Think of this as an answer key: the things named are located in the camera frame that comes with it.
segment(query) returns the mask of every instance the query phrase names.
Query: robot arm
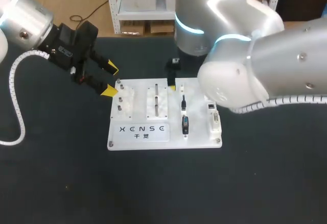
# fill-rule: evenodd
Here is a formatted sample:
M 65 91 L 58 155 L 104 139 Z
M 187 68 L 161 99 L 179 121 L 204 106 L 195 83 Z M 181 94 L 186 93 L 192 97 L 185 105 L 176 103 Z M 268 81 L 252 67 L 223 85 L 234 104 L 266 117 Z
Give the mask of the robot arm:
M 198 73 L 204 93 L 244 113 L 292 103 L 327 103 L 323 62 L 327 21 L 284 30 L 256 0 L 176 0 L 176 42 L 208 54 Z
M 1 46 L 0 48 L 0 64 L 1 64 L 8 51 L 8 42 L 4 32 L 2 32 L 1 29 L 0 29 L 0 46 Z
M 7 38 L 26 51 L 46 52 L 52 63 L 70 71 L 77 84 L 86 83 L 98 94 L 114 96 L 117 93 L 114 88 L 85 70 L 86 61 L 92 59 L 110 74 L 118 72 L 113 63 L 95 52 L 98 29 L 86 21 L 72 30 L 65 24 L 54 25 L 53 18 L 50 11 L 34 0 L 0 0 L 0 62 L 7 52 Z

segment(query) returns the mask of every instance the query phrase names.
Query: white shelf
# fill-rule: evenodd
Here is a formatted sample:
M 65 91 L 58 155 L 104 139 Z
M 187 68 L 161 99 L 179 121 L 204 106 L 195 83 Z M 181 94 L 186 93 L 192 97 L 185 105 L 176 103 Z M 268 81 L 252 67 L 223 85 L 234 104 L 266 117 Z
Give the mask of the white shelf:
M 122 0 L 117 0 L 119 20 L 174 20 L 175 12 L 166 10 L 166 1 L 157 0 L 155 11 L 125 11 L 121 4 Z

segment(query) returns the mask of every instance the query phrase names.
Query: power cord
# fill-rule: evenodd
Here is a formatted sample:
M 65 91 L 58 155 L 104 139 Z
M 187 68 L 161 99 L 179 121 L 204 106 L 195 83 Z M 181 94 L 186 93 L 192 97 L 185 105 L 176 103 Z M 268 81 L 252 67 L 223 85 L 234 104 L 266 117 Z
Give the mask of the power cord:
M 107 0 L 106 2 L 104 2 L 103 4 L 99 5 L 94 11 L 92 11 L 92 13 L 87 16 L 86 18 L 83 18 L 81 15 L 72 15 L 69 17 L 69 19 L 71 21 L 75 21 L 78 22 L 78 25 L 76 27 L 76 29 L 82 24 L 83 21 L 89 19 L 98 9 L 100 9 L 101 7 L 103 7 L 106 3 L 108 3 L 109 0 Z

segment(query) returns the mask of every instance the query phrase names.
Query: white acrylic plate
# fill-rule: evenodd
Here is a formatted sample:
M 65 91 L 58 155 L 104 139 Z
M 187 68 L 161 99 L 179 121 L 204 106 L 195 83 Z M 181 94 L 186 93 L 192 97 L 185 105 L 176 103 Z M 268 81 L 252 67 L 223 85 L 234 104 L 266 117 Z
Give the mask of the white acrylic plate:
M 154 119 L 155 110 L 154 104 L 153 107 L 151 106 L 151 101 L 155 101 L 152 97 L 155 84 L 159 87 L 159 118 Z M 181 85 L 184 87 L 184 92 L 180 92 Z M 208 104 L 211 102 L 205 99 L 197 78 L 176 79 L 176 91 L 167 86 L 167 79 L 121 80 L 120 84 L 116 84 L 116 89 L 119 92 L 112 101 L 109 150 L 220 148 L 222 146 L 221 126 L 219 131 L 210 133 Z M 190 120 L 187 138 L 184 137 L 181 129 L 183 94 Z M 119 97 L 123 97 L 122 102 L 119 102 Z M 118 111 L 118 105 L 121 105 L 121 111 Z

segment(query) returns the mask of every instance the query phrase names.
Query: black table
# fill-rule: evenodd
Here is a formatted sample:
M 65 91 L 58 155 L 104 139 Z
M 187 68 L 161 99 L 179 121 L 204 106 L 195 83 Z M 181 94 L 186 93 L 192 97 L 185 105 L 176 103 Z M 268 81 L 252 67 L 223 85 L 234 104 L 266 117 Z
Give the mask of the black table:
M 177 55 L 172 38 L 103 38 L 97 50 L 122 79 L 164 78 Z M 20 53 L 10 46 L 0 65 L 2 140 L 19 135 L 8 75 Z M 221 149 L 109 152 L 108 98 L 38 57 L 15 84 L 27 135 L 0 146 L 1 224 L 327 222 L 327 106 L 221 109 Z

